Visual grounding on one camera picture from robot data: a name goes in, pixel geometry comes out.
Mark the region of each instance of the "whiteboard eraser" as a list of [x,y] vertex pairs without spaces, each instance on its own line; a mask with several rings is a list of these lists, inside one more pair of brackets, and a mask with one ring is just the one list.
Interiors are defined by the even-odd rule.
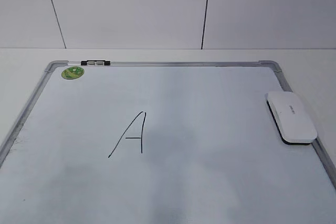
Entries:
[[272,91],[266,99],[285,143],[310,144],[316,139],[316,128],[296,94]]

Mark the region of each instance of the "green sticker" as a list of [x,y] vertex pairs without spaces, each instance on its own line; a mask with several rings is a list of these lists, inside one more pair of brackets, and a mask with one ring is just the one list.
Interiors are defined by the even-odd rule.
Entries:
[[81,67],[71,67],[62,72],[62,77],[66,80],[74,80],[81,77],[83,74],[84,69]]

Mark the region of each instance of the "white table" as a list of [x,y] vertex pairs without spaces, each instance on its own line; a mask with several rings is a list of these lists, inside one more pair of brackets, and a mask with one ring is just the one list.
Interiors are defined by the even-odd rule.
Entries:
[[336,163],[336,50],[109,50],[0,49],[0,142],[31,95],[47,64],[80,61],[278,62],[293,91],[303,98],[320,139]]

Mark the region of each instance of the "whiteboard frame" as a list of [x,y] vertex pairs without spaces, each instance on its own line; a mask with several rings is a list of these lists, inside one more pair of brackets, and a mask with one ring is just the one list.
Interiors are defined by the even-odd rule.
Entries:
[[[67,60],[52,61],[48,64],[47,68],[44,71],[43,76],[37,83],[26,105],[24,106],[16,122],[12,126],[11,130],[5,137],[4,142],[0,146],[0,169],[7,154],[9,153],[10,148],[14,144],[18,134],[20,133],[23,125],[25,124],[27,118],[29,117],[30,112],[32,111],[34,105],[36,104],[39,96],[43,92],[44,87],[48,83],[48,80],[50,79],[55,69],[58,67],[80,66],[80,65],[81,65],[80,61],[67,61]],[[271,60],[261,60],[251,62],[248,61],[247,62],[111,62],[111,65],[109,66],[94,65],[89,67],[268,67],[274,72],[282,89],[284,91],[292,92],[292,89],[288,84],[279,64]],[[312,145],[317,155],[319,156],[320,161],[325,171],[327,172],[334,188],[336,189],[336,168],[319,137],[317,137],[312,142]]]

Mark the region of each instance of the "whiteboard surface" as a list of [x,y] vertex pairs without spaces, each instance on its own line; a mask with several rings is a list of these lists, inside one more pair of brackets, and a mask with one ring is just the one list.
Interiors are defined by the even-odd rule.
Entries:
[[[57,68],[0,169],[0,223],[332,223],[312,146],[285,145],[269,68]],[[138,139],[119,137],[147,113]],[[142,119],[125,137],[138,136]]]

